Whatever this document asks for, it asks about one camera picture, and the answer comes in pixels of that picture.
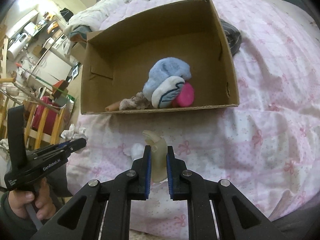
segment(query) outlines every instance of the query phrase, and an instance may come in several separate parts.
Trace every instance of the sleeve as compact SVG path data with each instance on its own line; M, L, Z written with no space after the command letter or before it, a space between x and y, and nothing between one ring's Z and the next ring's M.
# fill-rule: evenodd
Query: sleeve
M19 218L13 213L8 201L8 192L1 197L0 220L14 240L29 240L36 233L36 227L31 220Z

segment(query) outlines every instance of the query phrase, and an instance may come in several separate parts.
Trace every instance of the metal screw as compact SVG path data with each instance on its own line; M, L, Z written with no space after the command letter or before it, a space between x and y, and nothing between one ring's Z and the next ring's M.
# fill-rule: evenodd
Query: metal screw
M182 175L183 175L183 176L186 176L186 177L189 177L189 176L192 175L192 171L190 171L190 170L184 170L184 171L182 172Z
M127 176L129 176L129 177L133 177L134 175L136 175L136 171L128 170L125 174L127 174Z
M91 179L89 180L88 184L90 187L95 187L98 185L98 181L96 179Z
M222 186L224 186L224 187L228 187L228 186L230 185L230 181L227 180L227 179L222 179L222 180L220 181L220 184L221 184Z

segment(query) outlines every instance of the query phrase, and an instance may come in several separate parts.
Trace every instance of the cardboard box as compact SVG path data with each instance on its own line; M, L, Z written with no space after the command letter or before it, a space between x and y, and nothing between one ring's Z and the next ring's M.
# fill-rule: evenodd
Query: cardboard box
M152 113L238 106L233 59L211 0L184 0L128 17L88 34L82 75L81 113L104 108L141 92L151 67L176 57L190 65L192 107L126 110Z

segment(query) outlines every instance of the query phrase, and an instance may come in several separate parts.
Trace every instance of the human hand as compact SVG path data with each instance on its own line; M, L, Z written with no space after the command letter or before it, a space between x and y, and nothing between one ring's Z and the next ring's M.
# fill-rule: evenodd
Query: human hand
M13 190L9 192L8 201L12 211L20 218L26 219L28 212L24 207L25 204L31 203L35 195L31 191ZM56 212L56 207L50 198L50 189L47 179L43 178L40 182L39 195L36 199L36 207L39 209L37 218L39 220L49 219Z

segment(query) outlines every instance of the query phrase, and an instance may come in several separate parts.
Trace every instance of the pink round object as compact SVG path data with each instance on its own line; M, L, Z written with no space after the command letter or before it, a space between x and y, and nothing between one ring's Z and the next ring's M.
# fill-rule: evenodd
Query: pink round object
M190 83L186 82L182 87L181 93L172 101L173 107L188 107L195 100L195 91Z

